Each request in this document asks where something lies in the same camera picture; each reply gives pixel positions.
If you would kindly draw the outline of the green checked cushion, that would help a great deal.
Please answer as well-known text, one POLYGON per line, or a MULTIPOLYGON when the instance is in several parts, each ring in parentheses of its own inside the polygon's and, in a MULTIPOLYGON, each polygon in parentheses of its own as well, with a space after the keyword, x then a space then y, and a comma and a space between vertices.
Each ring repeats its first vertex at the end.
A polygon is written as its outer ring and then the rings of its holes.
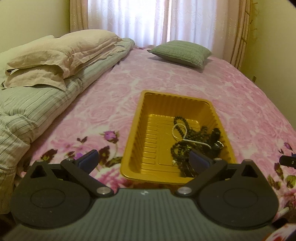
POLYGON ((206 47, 181 40, 173 40, 148 50, 164 60, 181 65, 203 69, 205 61, 212 55, 206 47))

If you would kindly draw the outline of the beige pillow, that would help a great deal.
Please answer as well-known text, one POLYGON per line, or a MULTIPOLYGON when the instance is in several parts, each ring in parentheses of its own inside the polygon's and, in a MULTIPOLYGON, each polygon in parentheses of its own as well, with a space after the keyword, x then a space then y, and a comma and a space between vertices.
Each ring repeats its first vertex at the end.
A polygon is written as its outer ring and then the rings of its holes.
POLYGON ((46 40, 19 53, 7 65, 4 88, 49 85, 66 90, 65 79, 97 60, 125 51, 123 40, 107 30, 81 30, 46 40))

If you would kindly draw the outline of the wooden coat rack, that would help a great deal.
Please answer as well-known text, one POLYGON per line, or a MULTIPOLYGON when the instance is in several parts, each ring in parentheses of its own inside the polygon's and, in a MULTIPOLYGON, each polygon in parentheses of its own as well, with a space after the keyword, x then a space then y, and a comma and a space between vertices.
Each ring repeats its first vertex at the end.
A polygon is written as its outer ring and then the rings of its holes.
POLYGON ((257 16, 258 16, 258 1, 245 1, 245 12, 242 32, 242 52, 240 55, 239 69, 247 58, 248 50, 254 45, 257 39, 257 16))

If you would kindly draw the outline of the white long pillow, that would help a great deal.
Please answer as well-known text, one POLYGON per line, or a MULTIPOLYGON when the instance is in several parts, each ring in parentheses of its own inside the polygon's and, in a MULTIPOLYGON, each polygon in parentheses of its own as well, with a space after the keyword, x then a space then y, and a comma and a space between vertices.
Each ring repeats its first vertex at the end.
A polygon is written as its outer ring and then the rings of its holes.
POLYGON ((20 52, 25 51, 31 47, 34 47, 36 45, 41 44, 42 42, 46 41, 46 40, 51 40, 54 39, 55 37, 53 35, 48 35, 48 36, 44 36, 42 38, 36 39, 32 42, 29 42, 27 44, 23 44, 20 46, 17 46, 15 48, 11 48, 5 52, 1 52, 0 54, 0 61, 1 61, 1 79, 6 79, 7 76, 5 74, 5 70, 6 70, 6 65, 7 63, 17 57, 19 55, 20 52))

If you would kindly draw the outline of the black bangle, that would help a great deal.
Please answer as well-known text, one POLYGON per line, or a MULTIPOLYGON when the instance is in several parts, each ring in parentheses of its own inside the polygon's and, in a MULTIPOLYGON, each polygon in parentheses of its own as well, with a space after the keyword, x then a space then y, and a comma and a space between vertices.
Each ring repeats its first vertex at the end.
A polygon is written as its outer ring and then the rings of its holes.
POLYGON ((210 156, 212 159, 219 157, 224 144, 220 142, 221 131, 218 128, 214 128, 211 132, 209 145, 211 146, 210 156))

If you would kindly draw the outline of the pink rose bed blanket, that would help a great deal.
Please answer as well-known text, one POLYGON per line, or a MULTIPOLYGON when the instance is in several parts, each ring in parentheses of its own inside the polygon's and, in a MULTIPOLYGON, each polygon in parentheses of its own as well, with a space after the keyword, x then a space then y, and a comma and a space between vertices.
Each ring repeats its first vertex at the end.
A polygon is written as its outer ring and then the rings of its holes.
POLYGON ((142 91, 212 102, 237 161, 252 159, 279 198, 280 216, 295 222, 295 169, 281 166, 295 155, 295 130, 267 96, 224 60, 210 57, 203 70, 173 64, 135 48, 99 77, 57 117, 19 163, 19 175, 38 159, 58 163, 96 149, 102 154, 92 176, 116 190, 152 188, 120 174, 133 116, 142 91))

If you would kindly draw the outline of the yellow plastic tray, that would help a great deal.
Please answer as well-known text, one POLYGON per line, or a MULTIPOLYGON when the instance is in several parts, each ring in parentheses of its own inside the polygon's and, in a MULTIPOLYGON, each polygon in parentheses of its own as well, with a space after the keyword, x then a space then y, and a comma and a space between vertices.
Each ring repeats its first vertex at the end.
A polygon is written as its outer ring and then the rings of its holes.
POLYGON ((145 90, 140 94, 121 161, 120 172, 124 178, 171 185, 191 180, 181 176, 171 156, 171 147, 181 139, 178 131, 173 129, 176 116, 185 118, 196 131, 202 126, 210 132, 218 128, 220 142, 224 145, 220 157, 236 163, 229 139, 210 101, 145 90))

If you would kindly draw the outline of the green striped folded quilt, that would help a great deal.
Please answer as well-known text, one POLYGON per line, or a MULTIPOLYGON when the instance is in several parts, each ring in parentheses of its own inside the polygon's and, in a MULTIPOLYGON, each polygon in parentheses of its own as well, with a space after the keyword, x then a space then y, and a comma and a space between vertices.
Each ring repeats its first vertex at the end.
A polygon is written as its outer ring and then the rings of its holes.
POLYGON ((123 59, 134 40, 119 42, 123 51, 96 60, 66 79, 66 90, 53 87, 16 87, 1 90, 1 213, 10 212, 17 165, 31 143, 41 136, 75 98, 104 72, 123 59))

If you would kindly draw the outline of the white sheer curtain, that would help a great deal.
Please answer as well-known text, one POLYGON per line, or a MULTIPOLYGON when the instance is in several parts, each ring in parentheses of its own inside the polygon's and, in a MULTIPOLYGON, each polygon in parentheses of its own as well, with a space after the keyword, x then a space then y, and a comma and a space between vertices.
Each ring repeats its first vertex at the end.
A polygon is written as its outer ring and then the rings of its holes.
POLYGON ((138 47, 183 40, 222 58, 229 1, 89 1, 88 27, 130 38, 138 47))

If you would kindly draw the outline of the beige drape curtain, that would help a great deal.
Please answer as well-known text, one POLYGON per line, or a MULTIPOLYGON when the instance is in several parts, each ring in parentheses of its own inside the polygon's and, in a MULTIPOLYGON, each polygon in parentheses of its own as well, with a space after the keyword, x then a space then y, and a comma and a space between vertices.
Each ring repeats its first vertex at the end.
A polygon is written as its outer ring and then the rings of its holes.
MULTIPOLYGON (((72 32, 90 29, 88 27, 88 2, 89 1, 70 1, 70 30, 72 32)), ((246 3, 245 1, 229 1, 229 3, 226 43, 221 59, 239 68, 246 3)))

